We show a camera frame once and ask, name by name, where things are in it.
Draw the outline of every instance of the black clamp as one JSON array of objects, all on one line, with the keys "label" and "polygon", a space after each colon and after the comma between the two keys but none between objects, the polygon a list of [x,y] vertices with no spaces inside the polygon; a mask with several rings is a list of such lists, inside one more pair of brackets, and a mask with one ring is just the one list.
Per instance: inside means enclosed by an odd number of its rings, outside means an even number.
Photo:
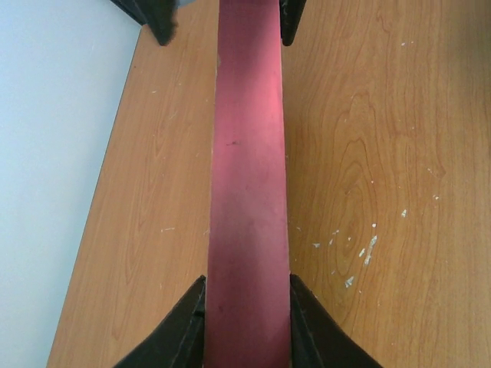
[{"label": "black clamp", "polygon": [[[111,0],[140,25],[148,25],[161,46],[176,33],[176,0]],[[295,39],[306,0],[280,0],[282,42],[290,46]]]},{"label": "black clamp", "polygon": [[[114,368],[202,368],[206,279]],[[302,280],[290,277],[292,368],[381,368],[329,316]]]}]

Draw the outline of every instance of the red plank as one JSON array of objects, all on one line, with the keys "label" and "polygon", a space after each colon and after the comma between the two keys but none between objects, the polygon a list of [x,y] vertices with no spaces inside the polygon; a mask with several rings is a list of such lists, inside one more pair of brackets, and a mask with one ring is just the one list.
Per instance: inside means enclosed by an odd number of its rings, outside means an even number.
[{"label": "red plank", "polygon": [[278,0],[222,0],[206,368],[288,366],[290,304]]}]

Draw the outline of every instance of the wood grain surface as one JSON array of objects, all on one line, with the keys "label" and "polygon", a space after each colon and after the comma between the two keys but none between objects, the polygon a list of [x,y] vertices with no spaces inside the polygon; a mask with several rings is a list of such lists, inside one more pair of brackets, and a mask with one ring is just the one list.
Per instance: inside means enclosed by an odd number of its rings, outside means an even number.
[{"label": "wood grain surface", "polygon": [[383,366],[491,366],[491,2],[310,0],[283,74],[292,272]]},{"label": "wood grain surface", "polygon": [[[49,367],[114,364],[206,271],[217,4],[142,31]],[[383,366],[490,366],[491,2],[308,0],[283,81],[292,272]]]},{"label": "wood grain surface", "polygon": [[168,48],[140,34],[49,367],[113,366],[206,272],[217,20],[199,2]]}]

